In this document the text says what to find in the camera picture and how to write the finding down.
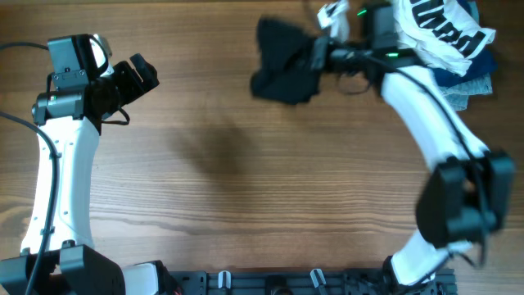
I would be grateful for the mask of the grey denim folded garment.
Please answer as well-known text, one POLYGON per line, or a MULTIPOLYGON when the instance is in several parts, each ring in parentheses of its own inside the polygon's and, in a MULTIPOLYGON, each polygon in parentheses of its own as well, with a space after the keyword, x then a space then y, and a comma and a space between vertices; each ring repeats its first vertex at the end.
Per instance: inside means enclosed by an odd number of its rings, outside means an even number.
POLYGON ((468 107, 471 96, 486 96, 493 93, 491 75, 486 74, 453 87, 440 87, 440 90, 455 111, 464 111, 468 107))

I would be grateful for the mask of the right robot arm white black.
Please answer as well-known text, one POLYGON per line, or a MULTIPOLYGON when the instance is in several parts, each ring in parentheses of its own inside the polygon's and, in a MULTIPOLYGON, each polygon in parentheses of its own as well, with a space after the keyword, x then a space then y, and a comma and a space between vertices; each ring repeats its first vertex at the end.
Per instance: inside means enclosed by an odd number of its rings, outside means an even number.
POLYGON ((516 172, 514 160, 491 151, 461 121, 438 89, 432 71, 408 49, 374 52, 322 37, 314 41, 316 71, 363 72, 377 78, 380 94, 400 116, 430 176, 415 207, 417 228, 389 257, 391 291, 428 284, 447 261, 479 246, 486 263, 490 236, 504 227, 516 172))

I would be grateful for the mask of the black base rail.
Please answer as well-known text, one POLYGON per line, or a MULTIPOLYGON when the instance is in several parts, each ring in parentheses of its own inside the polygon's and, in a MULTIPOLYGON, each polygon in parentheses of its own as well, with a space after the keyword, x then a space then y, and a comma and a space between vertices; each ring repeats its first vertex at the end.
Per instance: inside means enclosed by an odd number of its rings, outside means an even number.
POLYGON ((458 287, 454 271, 444 269, 433 280, 410 287, 401 287, 380 269, 348 269, 277 273, 219 273, 205 271, 172 271, 170 273, 181 285, 181 294, 198 295, 457 295, 458 287))

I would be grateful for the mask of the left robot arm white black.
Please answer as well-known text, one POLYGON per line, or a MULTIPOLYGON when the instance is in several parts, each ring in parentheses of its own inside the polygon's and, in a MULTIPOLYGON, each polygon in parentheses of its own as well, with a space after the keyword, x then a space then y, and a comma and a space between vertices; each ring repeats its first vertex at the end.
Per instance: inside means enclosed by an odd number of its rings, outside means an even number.
POLYGON ((102 125, 159 84, 140 54, 115 66, 60 56, 54 91, 41 93, 29 127, 38 135, 34 209, 20 255, 1 262, 10 294, 166 294, 173 284, 159 261, 121 268, 93 246, 89 203, 102 125))

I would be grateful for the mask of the white t-shirt black lettering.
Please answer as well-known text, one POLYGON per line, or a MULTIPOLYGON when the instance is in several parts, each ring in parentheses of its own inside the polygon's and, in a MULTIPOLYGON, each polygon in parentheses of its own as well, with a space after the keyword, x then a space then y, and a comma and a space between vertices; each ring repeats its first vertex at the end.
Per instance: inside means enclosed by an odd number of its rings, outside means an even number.
POLYGON ((481 27, 456 0, 394 0, 401 48, 414 50, 432 67, 465 76, 496 31, 481 27))

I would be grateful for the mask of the navy blue folded garment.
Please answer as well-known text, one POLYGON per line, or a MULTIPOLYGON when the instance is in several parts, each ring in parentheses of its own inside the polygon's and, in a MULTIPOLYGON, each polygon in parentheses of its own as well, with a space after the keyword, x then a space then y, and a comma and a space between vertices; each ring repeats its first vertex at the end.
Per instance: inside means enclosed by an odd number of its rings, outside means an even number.
POLYGON ((420 55, 435 70, 440 86, 456 84, 493 72, 497 64, 487 46, 496 31, 482 27, 466 1, 425 1, 412 4, 413 19, 427 35, 420 55))

